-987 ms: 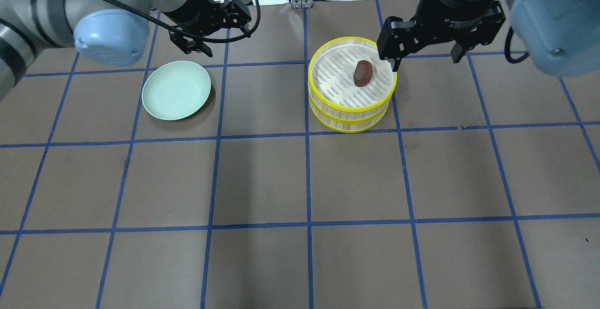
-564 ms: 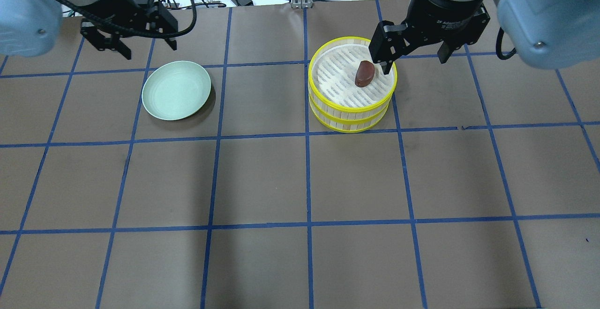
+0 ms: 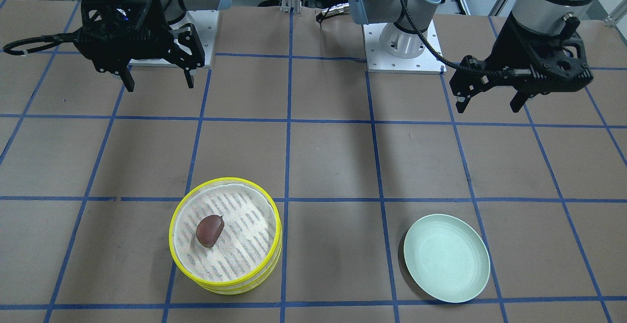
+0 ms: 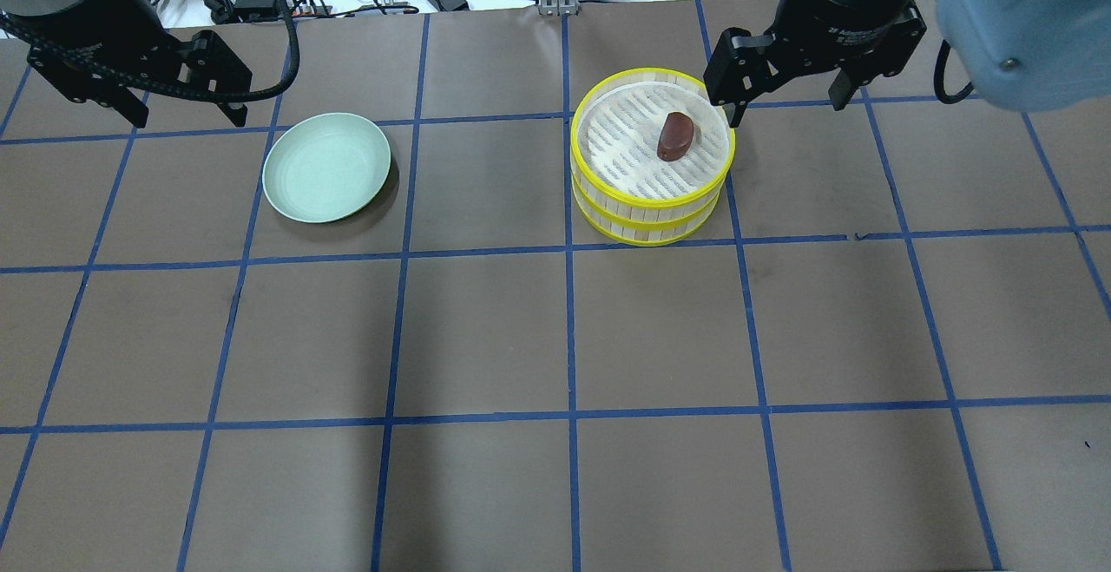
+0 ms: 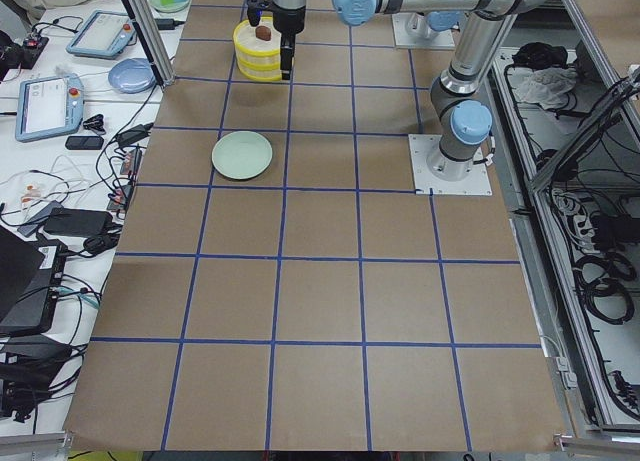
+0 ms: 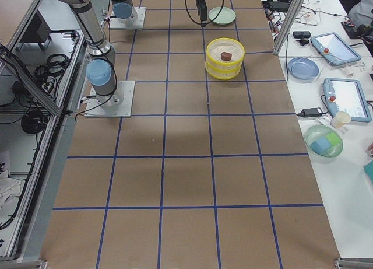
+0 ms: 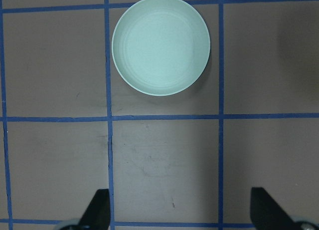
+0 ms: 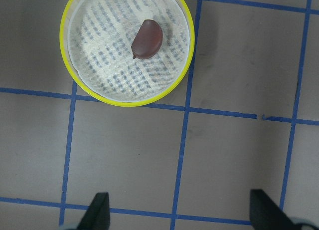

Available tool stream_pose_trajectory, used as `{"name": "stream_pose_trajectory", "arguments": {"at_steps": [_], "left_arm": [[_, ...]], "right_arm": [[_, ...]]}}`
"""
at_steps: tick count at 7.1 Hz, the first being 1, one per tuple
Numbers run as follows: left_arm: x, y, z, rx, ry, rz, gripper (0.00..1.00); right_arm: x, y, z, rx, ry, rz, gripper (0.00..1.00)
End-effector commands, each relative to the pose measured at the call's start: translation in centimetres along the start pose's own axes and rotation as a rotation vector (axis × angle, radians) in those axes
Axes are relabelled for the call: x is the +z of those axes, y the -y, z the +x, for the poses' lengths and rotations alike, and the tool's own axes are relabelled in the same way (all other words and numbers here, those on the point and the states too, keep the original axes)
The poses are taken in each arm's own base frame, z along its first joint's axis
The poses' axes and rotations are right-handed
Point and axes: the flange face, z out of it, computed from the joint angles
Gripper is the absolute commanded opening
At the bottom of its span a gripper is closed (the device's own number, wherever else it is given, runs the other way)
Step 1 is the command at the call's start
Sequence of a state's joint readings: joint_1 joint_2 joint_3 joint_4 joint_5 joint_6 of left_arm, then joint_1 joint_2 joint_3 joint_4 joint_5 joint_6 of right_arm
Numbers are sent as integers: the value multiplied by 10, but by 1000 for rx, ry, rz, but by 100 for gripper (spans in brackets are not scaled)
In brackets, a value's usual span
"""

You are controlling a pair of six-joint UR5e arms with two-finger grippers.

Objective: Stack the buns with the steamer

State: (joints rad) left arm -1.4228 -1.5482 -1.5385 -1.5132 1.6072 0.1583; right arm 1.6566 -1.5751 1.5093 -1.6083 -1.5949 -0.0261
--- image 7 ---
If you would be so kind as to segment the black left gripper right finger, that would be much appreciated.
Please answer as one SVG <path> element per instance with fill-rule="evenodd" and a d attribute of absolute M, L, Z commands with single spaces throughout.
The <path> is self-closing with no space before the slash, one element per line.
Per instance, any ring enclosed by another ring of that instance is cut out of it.
<path fill-rule="evenodd" d="M 294 221 L 262 187 L 252 187 L 250 219 L 257 230 L 302 230 L 305 221 Z"/>

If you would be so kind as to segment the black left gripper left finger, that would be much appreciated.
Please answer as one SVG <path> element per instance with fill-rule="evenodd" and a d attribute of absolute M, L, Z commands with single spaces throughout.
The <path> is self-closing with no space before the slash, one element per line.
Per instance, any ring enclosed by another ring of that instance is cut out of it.
<path fill-rule="evenodd" d="M 79 220 L 81 230 L 107 230 L 110 226 L 110 195 L 108 189 L 98 189 Z"/>

